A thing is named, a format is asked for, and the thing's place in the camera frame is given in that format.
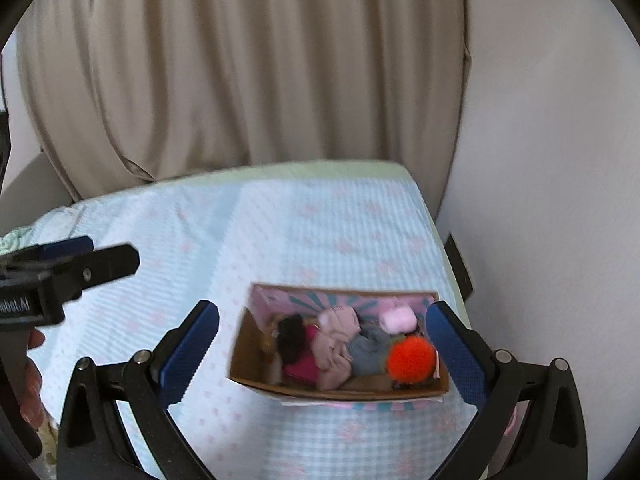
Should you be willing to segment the left hand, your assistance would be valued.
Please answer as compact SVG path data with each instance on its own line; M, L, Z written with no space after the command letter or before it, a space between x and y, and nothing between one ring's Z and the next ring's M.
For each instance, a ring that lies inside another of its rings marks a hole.
M20 410L25 422L32 428L38 430L46 418L40 391L42 387L42 376L31 358L27 358L25 364L25 385L24 392L20 400Z

